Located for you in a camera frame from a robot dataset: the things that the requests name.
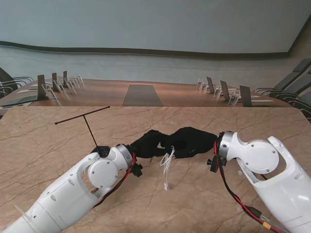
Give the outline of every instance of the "marble surface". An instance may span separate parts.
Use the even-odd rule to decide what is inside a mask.
[[[83,118],[55,125],[98,107],[14,107],[0,120],[0,229],[15,221],[41,192],[95,147]],[[244,141],[278,137],[311,172],[310,124],[294,108],[112,107],[87,115],[99,145],[129,144],[150,129],[171,134],[192,126],[218,134],[239,131]],[[143,175],[130,175],[99,207],[66,233],[263,233],[209,171],[213,152],[172,161],[164,190],[160,158],[139,159]],[[235,161],[227,182],[247,205],[271,214]]]

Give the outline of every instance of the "black chair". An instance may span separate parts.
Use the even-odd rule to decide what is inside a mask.
[[[257,88],[254,90],[269,92],[273,90],[285,90],[293,81],[295,81],[303,72],[307,70],[307,68],[311,65],[311,59],[305,58],[293,69],[293,71],[288,74],[282,81],[280,81],[275,87],[263,87]]]
[[[22,86],[20,83],[27,84],[26,81],[33,82],[34,80],[31,77],[12,78],[7,72],[5,72],[5,70],[0,68],[0,91],[4,91],[6,94],[10,94],[12,91],[15,91]]]
[[[296,82],[291,84],[285,90],[270,91],[268,96],[283,100],[285,97],[297,97],[301,92],[311,86],[311,69]]]
[[[283,101],[298,108],[311,122],[311,90],[300,97],[285,97]]]

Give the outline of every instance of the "white robotic arm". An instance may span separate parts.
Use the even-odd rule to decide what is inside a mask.
[[[44,190],[27,212],[17,207],[23,215],[2,233],[62,232],[86,215],[110,191],[118,172],[134,162],[124,145],[112,147],[106,158],[89,154]],[[93,192],[84,184],[83,173],[96,187]]]
[[[237,159],[270,212],[292,233],[311,232],[311,178],[277,138],[242,142],[238,133],[221,133],[217,153],[230,161]],[[286,162],[283,172],[265,181],[255,173],[270,173],[278,165],[279,154]]]

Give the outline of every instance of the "metal rod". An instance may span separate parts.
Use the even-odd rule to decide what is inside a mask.
[[[83,116],[83,118],[84,118],[84,120],[86,121],[86,125],[87,125],[87,127],[88,127],[88,130],[89,130],[89,132],[91,133],[92,138],[93,138],[93,140],[94,140],[94,142],[95,142],[96,148],[97,148],[97,150],[98,150],[97,143],[96,143],[95,138],[94,138],[94,136],[93,136],[93,134],[92,134],[92,131],[91,131],[89,125],[88,125],[88,122],[87,122],[87,120],[86,120],[86,116]]]
[[[85,115],[88,115],[88,114],[91,114],[91,113],[95,113],[95,112],[98,112],[100,110],[104,110],[104,109],[107,109],[107,108],[110,108],[110,106],[107,106],[107,107],[104,107],[104,108],[100,108],[100,109],[97,109],[95,111],[92,111],[92,112],[89,112],[89,113],[84,113],[84,114],[81,114],[81,115],[78,115],[78,116],[74,116],[72,118],[68,118],[66,120],[61,120],[59,122],[55,122],[55,125],[59,124],[59,123],[63,123],[63,122],[66,122],[66,121],[69,121],[69,120],[73,120],[73,119],[76,119],[78,117],[84,117]]]

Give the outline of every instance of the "gray wall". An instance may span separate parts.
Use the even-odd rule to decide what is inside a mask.
[[[210,60],[186,57],[132,54],[70,54],[38,52],[0,46],[0,67],[11,76],[52,73],[81,74],[87,79],[196,83],[210,76],[239,87],[275,86],[304,58],[311,58],[311,24],[306,28],[290,58],[253,60]]]
[[[1,0],[0,40],[48,47],[288,51],[310,0]]]

